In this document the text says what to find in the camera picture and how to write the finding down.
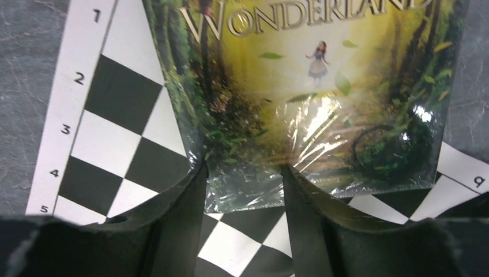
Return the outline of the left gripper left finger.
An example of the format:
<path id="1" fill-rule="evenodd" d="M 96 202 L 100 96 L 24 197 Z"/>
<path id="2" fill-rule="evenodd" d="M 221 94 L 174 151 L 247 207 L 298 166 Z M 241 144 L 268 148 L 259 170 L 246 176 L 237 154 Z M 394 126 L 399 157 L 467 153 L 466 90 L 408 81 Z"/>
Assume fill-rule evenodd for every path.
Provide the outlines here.
<path id="1" fill-rule="evenodd" d="M 1 216 L 2 276 L 192 276 L 208 170 L 102 224 Z"/>

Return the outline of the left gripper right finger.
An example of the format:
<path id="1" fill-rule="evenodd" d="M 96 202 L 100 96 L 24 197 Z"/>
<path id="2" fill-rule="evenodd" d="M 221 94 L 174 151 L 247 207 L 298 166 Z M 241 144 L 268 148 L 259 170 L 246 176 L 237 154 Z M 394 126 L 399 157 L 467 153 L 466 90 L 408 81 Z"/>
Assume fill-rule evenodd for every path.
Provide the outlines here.
<path id="1" fill-rule="evenodd" d="M 323 192 L 283 167 L 296 276 L 487 276 L 488 194 L 446 216 L 397 225 Z"/>

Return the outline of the dark green fantasy book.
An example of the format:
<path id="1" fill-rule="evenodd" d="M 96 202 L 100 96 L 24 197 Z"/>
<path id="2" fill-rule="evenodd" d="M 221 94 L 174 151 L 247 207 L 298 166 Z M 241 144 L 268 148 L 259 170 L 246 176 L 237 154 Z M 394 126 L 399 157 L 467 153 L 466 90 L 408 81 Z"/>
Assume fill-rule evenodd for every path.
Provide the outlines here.
<path id="1" fill-rule="evenodd" d="M 204 210 L 433 186 L 468 1 L 144 1 Z"/>

